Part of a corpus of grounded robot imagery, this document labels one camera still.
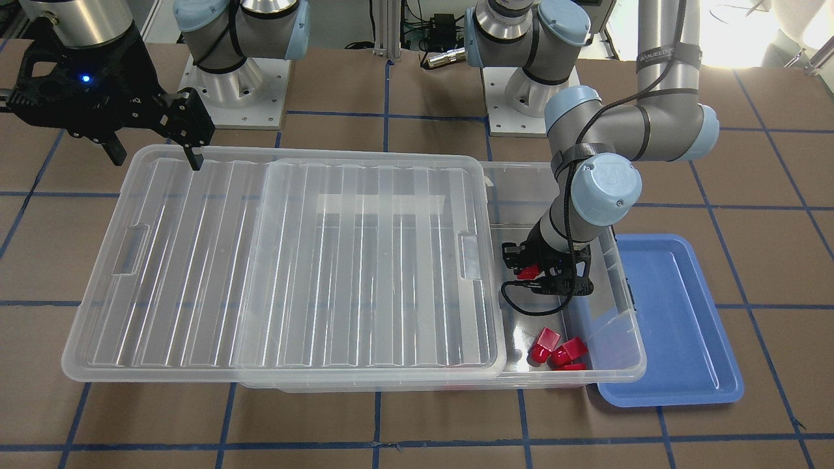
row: light blue cap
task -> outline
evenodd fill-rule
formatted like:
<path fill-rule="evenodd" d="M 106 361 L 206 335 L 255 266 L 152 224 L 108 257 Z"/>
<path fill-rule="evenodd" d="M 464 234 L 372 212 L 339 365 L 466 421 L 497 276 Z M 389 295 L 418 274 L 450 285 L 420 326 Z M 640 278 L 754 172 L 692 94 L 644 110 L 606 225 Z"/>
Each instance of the light blue cap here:
<path fill-rule="evenodd" d="M 710 153 L 718 141 L 721 123 L 718 122 L 716 111 L 711 107 L 700 104 L 704 110 L 704 123 L 692 146 L 679 158 L 682 161 L 692 161 Z"/>
<path fill-rule="evenodd" d="M 295 15 L 293 33 L 289 36 L 287 53 L 284 55 L 287 60 L 300 60 L 307 55 L 307 47 L 310 42 L 309 11 L 310 5 L 307 0 L 300 0 L 299 10 Z"/>
<path fill-rule="evenodd" d="M 211 23 L 229 6 L 229 0 L 174 0 L 173 17 L 177 28 L 191 33 Z"/>
<path fill-rule="evenodd" d="M 483 68 L 484 63 L 480 59 L 478 50 L 478 33 L 475 31 L 475 9 L 466 10 L 464 20 L 464 45 L 466 46 L 466 62 L 477 68 Z"/>
<path fill-rule="evenodd" d="M 631 161 L 619 154 L 600 153 L 576 169 L 570 198 L 585 221 L 608 226 L 620 221 L 643 191 L 643 179 Z"/>
<path fill-rule="evenodd" d="M 570 45 L 581 47 L 590 31 L 588 13 L 571 0 L 544 0 L 539 5 L 541 22 Z"/>
<path fill-rule="evenodd" d="M 545 106 L 545 129 L 550 130 L 550 127 L 555 124 L 560 117 L 567 114 L 568 111 L 588 101 L 602 101 L 600 94 L 595 89 L 580 85 L 565 88 L 556 93 Z"/>

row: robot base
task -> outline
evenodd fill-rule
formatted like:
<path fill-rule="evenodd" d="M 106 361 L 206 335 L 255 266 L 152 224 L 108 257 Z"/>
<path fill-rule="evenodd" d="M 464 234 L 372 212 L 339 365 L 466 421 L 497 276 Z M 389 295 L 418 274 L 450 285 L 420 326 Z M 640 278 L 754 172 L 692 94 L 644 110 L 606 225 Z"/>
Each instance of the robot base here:
<path fill-rule="evenodd" d="M 291 61 L 275 58 L 254 58 L 263 72 L 264 82 L 257 91 L 257 99 L 243 107 L 221 108 L 216 103 L 204 99 L 208 113 L 217 129 L 261 129 L 280 130 L 281 118 L 284 115 L 284 100 L 287 97 L 289 83 L 289 66 Z M 202 91 L 205 89 L 200 73 L 192 65 L 189 56 L 183 78 L 179 88 L 193 87 Z"/>
<path fill-rule="evenodd" d="M 490 135 L 495 137 L 547 137 L 545 118 L 534 118 L 516 111 L 507 100 L 505 90 L 510 77 L 517 68 L 486 67 L 481 77 L 484 79 L 486 109 L 490 115 Z M 574 68 L 570 72 L 567 86 L 576 86 L 579 75 Z"/>

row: brown tile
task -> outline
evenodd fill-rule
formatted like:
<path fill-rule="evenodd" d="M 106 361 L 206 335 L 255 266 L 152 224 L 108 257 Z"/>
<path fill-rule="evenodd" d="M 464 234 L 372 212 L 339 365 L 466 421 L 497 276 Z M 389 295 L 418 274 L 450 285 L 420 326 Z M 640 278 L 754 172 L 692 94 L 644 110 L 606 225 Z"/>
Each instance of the brown tile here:
<path fill-rule="evenodd" d="M 524 392 L 530 438 L 605 438 L 660 436 L 654 408 L 620 409 L 596 387 Z"/>
<path fill-rule="evenodd" d="M 805 440 L 815 467 L 834 467 L 834 441 Z"/>
<path fill-rule="evenodd" d="M 94 383 L 76 443 L 216 443 L 229 385 Z"/>
<path fill-rule="evenodd" d="M 721 322 L 736 356 L 744 396 L 720 406 L 675 406 L 663 410 L 669 434 L 730 435 L 791 433 L 793 426 L 745 310 L 721 311 Z"/>
<path fill-rule="evenodd" d="M 277 450 L 226 451 L 224 469 L 253 467 L 303 467 L 304 469 L 366 469 L 371 467 L 373 450 Z"/>
<path fill-rule="evenodd" d="M 382 469 L 458 467 L 466 469 L 521 469 L 525 467 L 522 446 L 471 446 L 455 448 L 395 448 L 379 450 Z"/>
<path fill-rule="evenodd" d="M 634 62 L 619 60 L 577 60 L 579 81 L 595 89 L 608 104 L 637 93 L 637 73 Z"/>
<path fill-rule="evenodd" d="M 617 233 L 672 233 L 686 238 L 716 303 L 739 303 L 741 295 L 727 263 L 721 242 L 706 209 L 636 207 L 614 226 Z"/>
<path fill-rule="evenodd" d="M 74 313 L 74 308 L 52 306 L 0 307 L 1 443 L 67 440 L 83 389 L 61 371 Z"/>
<path fill-rule="evenodd" d="M 834 210 L 814 211 L 814 219 L 820 226 L 820 231 L 825 236 L 828 245 L 834 248 Z"/>
<path fill-rule="evenodd" d="M 168 93 L 179 91 L 188 61 L 188 46 L 185 44 L 147 44 L 148 53 L 157 69 L 159 84 Z"/>
<path fill-rule="evenodd" d="M 794 417 L 810 433 L 834 432 L 834 315 L 826 310 L 757 310 L 754 316 Z"/>
<path fill-rule="evenodd" d="M 32 127 L 0 113 L 0 190 L 28 192 L 57 136 L 56 129 Z"/>
<path fill-rule="evenodd" d="M 165 143 L 165 139 L 146 129 L 122 129 L 117 135 L 128 152 L 122 166 L 114 165 L 100 145 L 64 134 L 38 184 L 38 192 L 117 193 L 136 152 L 150 144 Z"/>
<path fill-rule="evenodd" d="M 6 239 L 8 231 L 12 228 L 18 212 L 23 206 L 25 197 L 12 197 L 9 195 L 0 196 L 0 244 Z"/>
<path fill-rule="evenodd" d="M 238 386 L 230 442 L 371 441 L 374 394 L 292 394 Z"/>
<path fill-rule="evenodd" d="M 746 68 L 741 81 L 769 129 L 834 129 L 834 102 L 799 68 Z"/>
<path fill-rule="evenodd" d="M 0 52 L 0 88 L 14 88 L 18 81 L 18 70 L 23 61 L 23 53 L 32 41 L 22 39 L 10 39 L 6 47 Z"/>
<path fill-rule="evenodd" d="M 834 206 L 834 188 L 831 187 L 834 135 L 774 133 L 771 136 L 806 204 Z"/>
<path fill-rule="evenodd" d="M 60 461 L 59 452 L 0 452 L 3 469 L 55 469 Z"/>
<path fill-rule="evenodd" d="M 214 131 L 211 144 L 224 147 L 259 147 L 271 149 L 275 147 L 278 132 L 274 130 L 232 130 L 220 129 Z"/>
<path fill-rule="evenodd" d="M 550 144 L 547 139 L 490 137 L 490 149 L 493 161 L 550 162 Z"/>
<path fill-rule="evenodd" d="M 638 202 L 654 204 L 703 204 L 692 168 L 686 162 L 646 161 L 636 163 L 643 178 L 643 193 Z"/>
<path fill-rule="evenodd" d="M 806 467 L 798 441 L 674 443 L 679 469 L 784 469 Z"/>
<path fill-rule="evenodd" d="M 515 391 L 386 392 L 381 424 L 385 442 L 521 438 Z"/>
<path fill-rule="evenodd" d="M 423 70 L 423 53 L 403 50 L 402 60 L 391 67 L 390 109 L 394 114 L 420 116 L 486 115 L 484 84 L 478 68 L 454 67 Z"/>
<path fill-rule="evenodd" d="M 701 103 L 715 109 L 722 127 L 761 127 L 732 69 L 701 67 L 698 88 Z"/>
<path fill-rule="evenodd" d="M 284 108 L 383 113 L 386 62 L 369 50 L 310 48 L 293 62 Z"/>
<path fill-rule="evenodd" d="M 669 458 L 662 444 L 533 446 L 534 467 L 583 469 L 667 469 Z"/>
<path fill-rule="evenodd" d="M 800 205 L 764 132 L 721 131 L 695 167 L 712 204 Z"/>
<path fill-rule="evenodd" d="M 216 461 L 216 451 L 76 451 L 69 453 L 67 469 L 209 469 L 214 467 Z"/>
<path fill-rule="evenodd" d="M 281 148 L 382 151 L 383 127 L 382 118 L 290 114 Z"/>
<path fill-rule="evenodd" d="M 33 197 L 0 259 L 0 298 L 81 300 L 115 205 Z"/>
<path fill-rule="evenodd" d="M 830 305 L 834 262 L 808 214 L 716 210 L 718 224 L 751 303 Z"/>
<path fill-rule="evenodd" d="M 465 154 L 486 161 L 481 122 L 391 119 L 388 150 L 399 153 Z"/>

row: blue tray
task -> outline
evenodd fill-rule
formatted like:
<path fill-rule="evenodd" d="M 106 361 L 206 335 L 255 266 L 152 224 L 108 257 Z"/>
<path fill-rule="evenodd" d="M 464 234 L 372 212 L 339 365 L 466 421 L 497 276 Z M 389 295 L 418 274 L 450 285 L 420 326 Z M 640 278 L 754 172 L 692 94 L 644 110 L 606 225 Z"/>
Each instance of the blue tray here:
<path fill-rule="evenodd" d="M 735 402 L 744 382 L 692 246 L 673 234 L 620 234 L 617 245 L 646 348 L 646 374 L 599 384 L 614 406 Z"/>

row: translucent lid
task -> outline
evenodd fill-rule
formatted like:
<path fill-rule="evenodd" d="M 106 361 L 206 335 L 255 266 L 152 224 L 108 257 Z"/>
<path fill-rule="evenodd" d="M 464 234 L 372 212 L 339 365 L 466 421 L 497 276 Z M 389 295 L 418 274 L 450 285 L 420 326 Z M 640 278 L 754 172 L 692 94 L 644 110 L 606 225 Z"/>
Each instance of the translucent lid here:
<path fill-rule="evenodd" d="M 468 157 L 177 147 L 131 164 L 63 367 L 82 381 L 471 381 L 506 363 Z"/>

